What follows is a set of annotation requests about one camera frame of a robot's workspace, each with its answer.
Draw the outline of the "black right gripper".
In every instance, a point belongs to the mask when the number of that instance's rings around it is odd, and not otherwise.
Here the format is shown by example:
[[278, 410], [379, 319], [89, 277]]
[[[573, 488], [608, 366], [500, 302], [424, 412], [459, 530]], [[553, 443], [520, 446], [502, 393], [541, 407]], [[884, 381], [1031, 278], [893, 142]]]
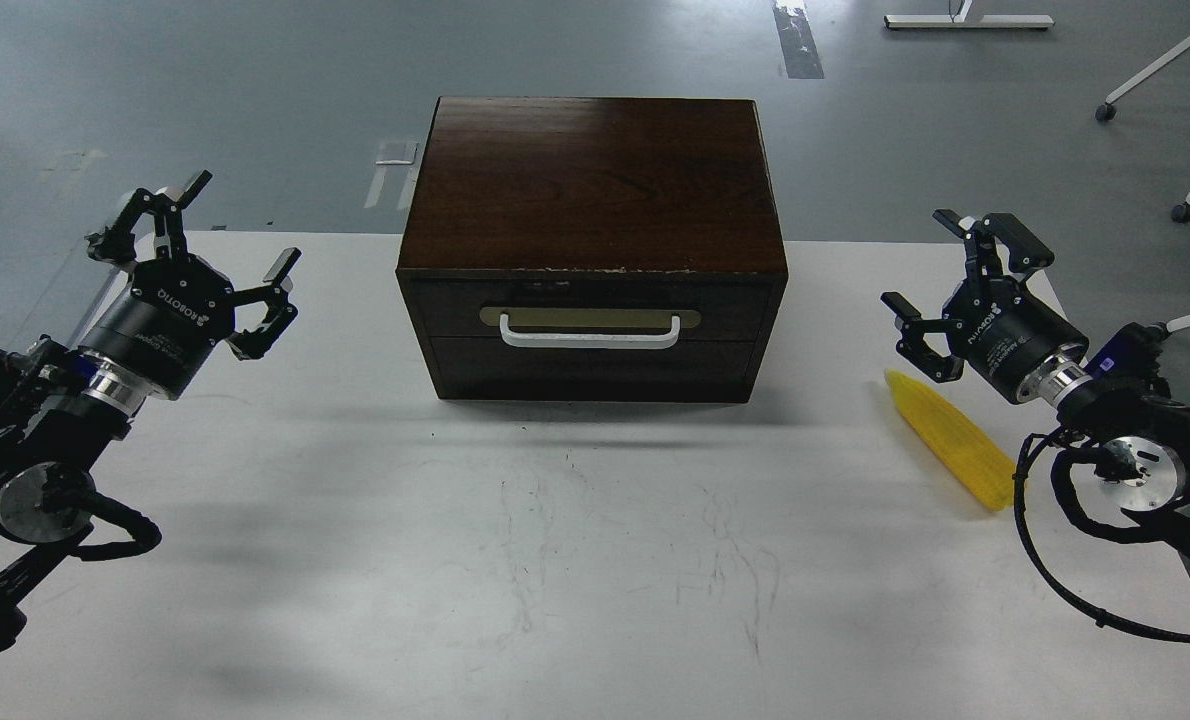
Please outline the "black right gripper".
[[[1044, 361], [1058, 353], [1083, 359], [1088, 338], [1056, 309], [1031, 295], [1031, 275], [1046, 269], [1056, 253], [1012, 213], [962, 217], [934, 209], [933, 218], [962, 238], [966, 281], [953, 292], [953, 317], [927, 319], [900, 292], [884, 292], [879, 301], [895, 314], [900, 332], [896, 351], [937, 383], [956, 382], [964, 361], [1006, 401], [1034, 400]], [[941, 355], [925, 337], [944, 334], [953, 353]]]

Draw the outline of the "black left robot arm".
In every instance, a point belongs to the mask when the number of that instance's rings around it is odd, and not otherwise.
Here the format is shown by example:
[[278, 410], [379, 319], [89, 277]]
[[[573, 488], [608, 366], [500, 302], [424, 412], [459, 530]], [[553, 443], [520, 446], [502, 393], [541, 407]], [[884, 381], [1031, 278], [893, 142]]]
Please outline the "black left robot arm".
[[90, 474], [148, 397], [182, 396], [221, 343], [240, 361], [259, 359], [298, 317], [298, 249], [249, 290], [189, 250], [183, 213], [209, 181], [202, 170], [183, 190], [130, 190], [87, 236], [89, 258], [127, 283], [74, 346], [42, 336], [23, 353], [0, 348], [0, 536], [25, 546], [0, 571], [0, 653], [27, 624], [21, 601], [61, 562], [159, 546], [159, 527], [98, 492]]

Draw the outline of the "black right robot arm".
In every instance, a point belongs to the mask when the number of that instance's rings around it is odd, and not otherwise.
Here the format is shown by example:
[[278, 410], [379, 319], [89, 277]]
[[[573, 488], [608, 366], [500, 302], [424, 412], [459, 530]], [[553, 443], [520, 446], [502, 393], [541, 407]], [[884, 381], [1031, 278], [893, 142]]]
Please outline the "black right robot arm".
[[1031, 465], [1056, 447], [1050, 483], [1072, 527], [1116, 544], [1167, 544], [1190, 561], [1190, 407], [1172, 397], [1158, 364], [1175, 328], [1126, 324], [1089, 353], [1088, 338], [1028, 288], [1056, 259], [1031, 228], [1010, 213], [934, 217], [962, 242], [965, 277], [937, 318], [901, 293], [883, 293], [900, 333], [896, 351], [934, 382], [956, 382], [971, 368], [1012, 405], [1048, 403], [1056, 428], [1026, 437], [1006, 492], [1031, 565], [1095, 625], [1190, 644], [1188, 633], [1119, 616], [1070, 591], [1042, 564], [1025, 516]]

